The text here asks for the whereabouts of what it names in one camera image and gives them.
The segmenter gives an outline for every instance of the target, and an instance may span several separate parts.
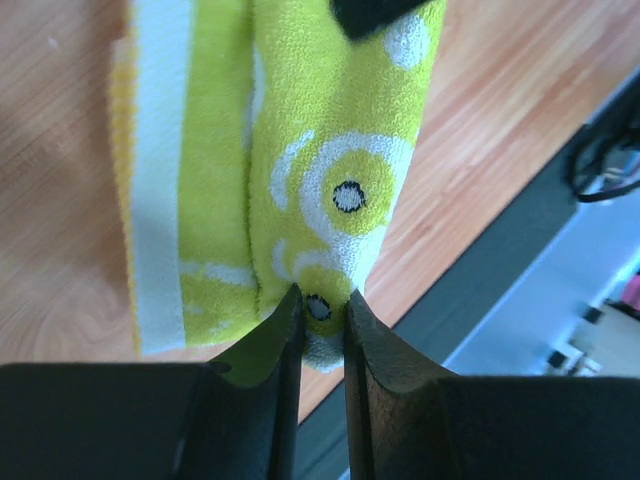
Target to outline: patterned fabric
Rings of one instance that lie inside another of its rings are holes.
[[[380,251],[444,1],[350,43],[327,0],[132,0],[111,126],[142,353],[236,340],[296,282],[305,361]]]

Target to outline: folded towel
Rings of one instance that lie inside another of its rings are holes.
[[[328,0],[132,0],[111,131],[142,353],[236,340],[289,285],[342,361],[420,128],[436,0],[351,43]]]

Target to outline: towel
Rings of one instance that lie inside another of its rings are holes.
[[[352,43],[327,0],[131,0],[109,97],[141,353],[237,340],[295,282],[305,362],[341,364],[444,9]]]

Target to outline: wooden table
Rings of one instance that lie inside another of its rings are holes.
[[[105,111],[122,10],[0,3],[2,363],[139,360]],[[639,64],[640,0],[450,0],[414,163],[368,282],[375,312],[398,321]],[[300,418],[341,376],[304,371]]]

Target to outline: green towel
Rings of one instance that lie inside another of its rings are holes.
[[[236,340],[296,282],[305,361],[342,362],[343,307],[407,174],[444,9],[353,44],[327,0],[132,0],[110,97],[143,353]]]

